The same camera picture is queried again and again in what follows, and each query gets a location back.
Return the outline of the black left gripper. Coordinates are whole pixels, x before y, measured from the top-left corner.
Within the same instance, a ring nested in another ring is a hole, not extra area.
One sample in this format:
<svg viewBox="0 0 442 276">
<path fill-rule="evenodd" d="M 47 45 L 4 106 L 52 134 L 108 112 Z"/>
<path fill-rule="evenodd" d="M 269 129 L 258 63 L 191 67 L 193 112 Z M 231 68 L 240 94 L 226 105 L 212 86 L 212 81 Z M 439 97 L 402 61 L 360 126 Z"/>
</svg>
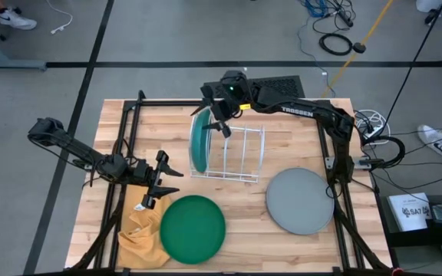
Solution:
<svg viewBox="0 0 442 276">
<path fill-rule="evenodd" d="M 141 205 L 146 209 L 154 209 L 156 204 L 155 199 L 161 199 L 170 193 L 180 191 L 178 188 L 161 186 L 161 173 L 165 173 L 168 176 L 183 177 L 181 172 L 177 172 L 167 164 L 168 159 L 168 155 L 163 150 L 160 150 L 157 153 L 157 166 L 155 169 L 150 166 L 145 159 L 140 159 L 137 162 L 132 184 L 147 187 L 147 191 L 141 202 Z"/>
</svg>

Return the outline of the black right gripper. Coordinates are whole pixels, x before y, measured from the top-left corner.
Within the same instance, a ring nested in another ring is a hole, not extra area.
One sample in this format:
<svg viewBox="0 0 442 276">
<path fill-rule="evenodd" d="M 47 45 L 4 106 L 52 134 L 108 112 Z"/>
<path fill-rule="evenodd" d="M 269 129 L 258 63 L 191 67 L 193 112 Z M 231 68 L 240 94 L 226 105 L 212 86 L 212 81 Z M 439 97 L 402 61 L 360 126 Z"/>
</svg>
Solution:
<svg viewBox="0 0 442 276">
<path fill-rule="evenodd" d="M 203 130 L 220 131 L 227 139 L 231 136 L 231 129 L 225 123 L 233 118 L 240 118 L 243 111 L 239 105 L 229 98 L 224 97 L 222 100 L 214 100 L 214 91 L 209 85 L 203 85 L 201 88 L 203 98 L 200 105 L 191 113 L 191 116 L 199 113 L 205 108 L 209 108 L 214 118 L 219 122 L 211 123 L 203 126 Z"/>
</svg>

